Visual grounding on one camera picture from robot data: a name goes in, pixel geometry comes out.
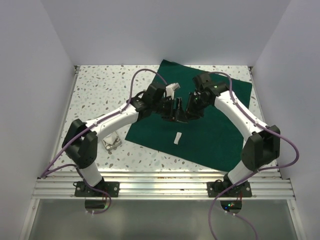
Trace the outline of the green surgical drape cloth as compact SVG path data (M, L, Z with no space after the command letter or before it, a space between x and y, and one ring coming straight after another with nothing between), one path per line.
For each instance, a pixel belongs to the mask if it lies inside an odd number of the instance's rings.
M195 90L193 77L204 71L162 60L158 73L169 83L179 83L177 97L182 98L185 109L189 93ZM232 79L232 90L248 108L252 84ZM174 144L177 133L181 133L178 144ZM232 122L214 106L204 110L204 117L188 123L164 121L158 114L152 114L134 123L128 130L126 141L146 148L141 163L156 170L204 170L204 167L228 172L240 161L244 139Z

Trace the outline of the stainless steel instrument tray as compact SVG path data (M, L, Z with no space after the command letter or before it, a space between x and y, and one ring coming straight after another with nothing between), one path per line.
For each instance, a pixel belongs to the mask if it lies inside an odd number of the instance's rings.
M116 131L102 139L102 144L106 151L110 152L122 144L122 141Z

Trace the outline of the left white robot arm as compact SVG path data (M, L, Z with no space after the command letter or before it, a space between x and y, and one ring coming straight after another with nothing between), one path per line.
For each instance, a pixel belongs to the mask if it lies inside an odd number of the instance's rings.
M104 190L103 177L95 163L98 143L104 138L124 126L148 118L151 114L159 114L169 122L187 122L182 99L174 97L179 88L178 83L152 83L146 91L140 92L108 114L86 122L76 119L71 123L62 149L86 181L87 192L96 197Z

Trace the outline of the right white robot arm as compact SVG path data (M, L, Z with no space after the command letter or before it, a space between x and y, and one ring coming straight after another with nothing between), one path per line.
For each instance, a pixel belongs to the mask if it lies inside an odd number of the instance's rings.
M244 147L239 163L217 185L227 196L235 196L248 175L279 157L280 129L276 125L268 126L251 113L236 97L231 84L215 83L208 72L195 76L193 83L195 91L189 95L186 118L202 118L205 108L213 106L233 123L243 137Z

